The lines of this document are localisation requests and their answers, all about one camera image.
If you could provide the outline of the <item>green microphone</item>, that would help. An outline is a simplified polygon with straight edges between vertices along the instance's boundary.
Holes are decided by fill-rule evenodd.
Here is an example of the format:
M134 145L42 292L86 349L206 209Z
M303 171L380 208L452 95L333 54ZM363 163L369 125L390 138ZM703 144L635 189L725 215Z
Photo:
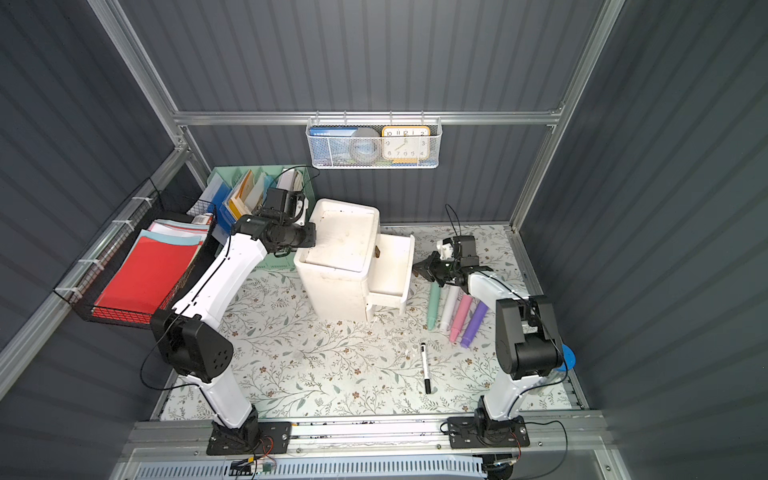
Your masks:
M428 330L434 330L437 324L440 296L441 296L440 285L437 282L432 282L430 284L428 307L427 307L426 327Z

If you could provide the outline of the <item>white drawer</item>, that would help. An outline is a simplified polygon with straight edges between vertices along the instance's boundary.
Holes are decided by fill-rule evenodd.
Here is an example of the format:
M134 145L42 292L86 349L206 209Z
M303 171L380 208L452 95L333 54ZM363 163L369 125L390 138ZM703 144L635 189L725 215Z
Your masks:
M368 309L388 308L403 315L415 253L413 235L378 234L367 278Z

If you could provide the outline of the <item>white plastic drawer unit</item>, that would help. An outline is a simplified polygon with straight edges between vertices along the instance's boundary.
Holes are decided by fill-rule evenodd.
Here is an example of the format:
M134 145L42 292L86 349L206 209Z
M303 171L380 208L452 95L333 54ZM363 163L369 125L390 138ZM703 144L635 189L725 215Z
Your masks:
M314 312L324 321L366 320L379 210L324 198L310 221L316 245L298 249L294 265Z

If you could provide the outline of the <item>white microphone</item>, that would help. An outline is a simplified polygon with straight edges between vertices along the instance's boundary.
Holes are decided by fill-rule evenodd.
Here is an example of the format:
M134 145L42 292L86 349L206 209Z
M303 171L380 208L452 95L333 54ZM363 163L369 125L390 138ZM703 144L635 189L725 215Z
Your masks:
M443 305L440 322L439 322L439 326L442 331L448 331L451 328L451 322L454 316L459 292L460 292L459 286L447 285L445 287L444 305Z

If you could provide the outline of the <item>purple microphone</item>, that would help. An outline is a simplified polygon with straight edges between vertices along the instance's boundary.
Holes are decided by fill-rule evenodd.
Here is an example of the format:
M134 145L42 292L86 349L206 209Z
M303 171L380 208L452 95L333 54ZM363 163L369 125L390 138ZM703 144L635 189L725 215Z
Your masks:
M471 343L473 342L473 340L477 335L477 332L480 326L482 325L487 315L487 312L488 312L488 306L484 302L479 301L478 304L476 305L476 308L473 312L470 322L463 333L463 336L460 342L460 345L462 347L464 348L470 347Z

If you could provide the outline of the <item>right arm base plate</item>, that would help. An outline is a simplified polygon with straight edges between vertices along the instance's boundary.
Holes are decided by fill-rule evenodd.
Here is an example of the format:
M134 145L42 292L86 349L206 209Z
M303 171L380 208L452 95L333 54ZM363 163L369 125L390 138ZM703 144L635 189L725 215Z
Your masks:
M528 429L521 416L496 421L479 417L449 417L440 426L452 449L506 448L530 446Z

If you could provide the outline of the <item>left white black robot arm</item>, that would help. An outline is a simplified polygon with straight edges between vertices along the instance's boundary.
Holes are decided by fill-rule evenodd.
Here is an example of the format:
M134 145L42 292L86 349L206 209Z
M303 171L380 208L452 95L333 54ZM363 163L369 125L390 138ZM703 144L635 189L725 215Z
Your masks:
M233 344L219 332L227 307L268 255L315 245L316 226L310 221L246 215L198 282L170 309L153 315L155 347L181 388L200 391L218 425L238 430L255 415L231 368Z

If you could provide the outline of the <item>pink microphone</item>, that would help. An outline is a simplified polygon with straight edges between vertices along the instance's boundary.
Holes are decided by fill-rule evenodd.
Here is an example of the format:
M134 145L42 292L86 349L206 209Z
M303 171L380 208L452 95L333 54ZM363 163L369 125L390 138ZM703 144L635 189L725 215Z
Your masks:
M449 335L449 340L451 343L455 343L458 340L459 335L462 333L472 303L473 297L470 295L463 295L459 301L451 324Z

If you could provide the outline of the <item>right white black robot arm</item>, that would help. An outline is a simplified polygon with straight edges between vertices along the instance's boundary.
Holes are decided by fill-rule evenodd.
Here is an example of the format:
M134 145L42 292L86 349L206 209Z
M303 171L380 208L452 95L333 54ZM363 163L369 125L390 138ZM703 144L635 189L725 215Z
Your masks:
M412 272L441 286L460 287L494 314L499 370L479 402L484 421L513 420L528 394L565 380L569 366L554 306L545 297L519 292L489 267L444 260L436 252L415 263Z

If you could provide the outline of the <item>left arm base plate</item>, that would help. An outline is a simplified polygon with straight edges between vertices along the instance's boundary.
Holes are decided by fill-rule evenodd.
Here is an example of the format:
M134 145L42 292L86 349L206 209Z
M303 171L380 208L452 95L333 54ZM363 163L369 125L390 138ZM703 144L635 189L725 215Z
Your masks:
M238 429L212 423L206 454L234 456L250 453L284 454L287 452L293 425L290 422L246 422Z

